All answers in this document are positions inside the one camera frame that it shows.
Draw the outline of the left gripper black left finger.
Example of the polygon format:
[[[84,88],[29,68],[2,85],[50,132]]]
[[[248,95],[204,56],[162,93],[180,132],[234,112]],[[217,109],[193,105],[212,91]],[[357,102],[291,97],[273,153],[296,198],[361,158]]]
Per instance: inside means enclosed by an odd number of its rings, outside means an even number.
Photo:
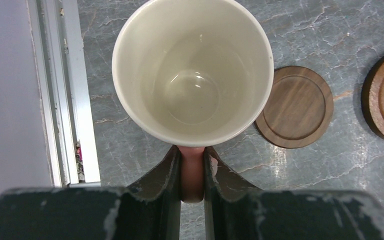
[[[177,240],[176,146],[129,186],[13,188],[0,195],[0,240]]]

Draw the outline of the pink mug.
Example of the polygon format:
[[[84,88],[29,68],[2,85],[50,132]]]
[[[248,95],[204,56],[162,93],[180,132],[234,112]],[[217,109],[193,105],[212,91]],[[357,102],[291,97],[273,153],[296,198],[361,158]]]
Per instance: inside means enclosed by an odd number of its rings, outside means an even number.
[[[181,199],[198,203],[204,149],[257,119],[274,57],[261,24],[235,0],[150,0],[119,32],[111,72],[128,116],[180,149]]]

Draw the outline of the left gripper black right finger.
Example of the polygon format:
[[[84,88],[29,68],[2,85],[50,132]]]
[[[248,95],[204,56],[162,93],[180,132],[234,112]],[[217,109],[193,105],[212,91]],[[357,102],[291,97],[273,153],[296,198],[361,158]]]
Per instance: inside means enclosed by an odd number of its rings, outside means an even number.
[[[204,151],[209,240],[384,240],[384,209],[364,191],[263,190]]]

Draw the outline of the dark walnut coaster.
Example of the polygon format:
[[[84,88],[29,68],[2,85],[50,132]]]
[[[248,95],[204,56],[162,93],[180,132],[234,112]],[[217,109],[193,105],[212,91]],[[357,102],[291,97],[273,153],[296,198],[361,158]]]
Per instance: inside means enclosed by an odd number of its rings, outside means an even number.
[[[302,148],[326,132],[333,112],[332,91],[322,76],[307,67],[285,66],[274,72],[269,99],[255,126],[275,146]]]

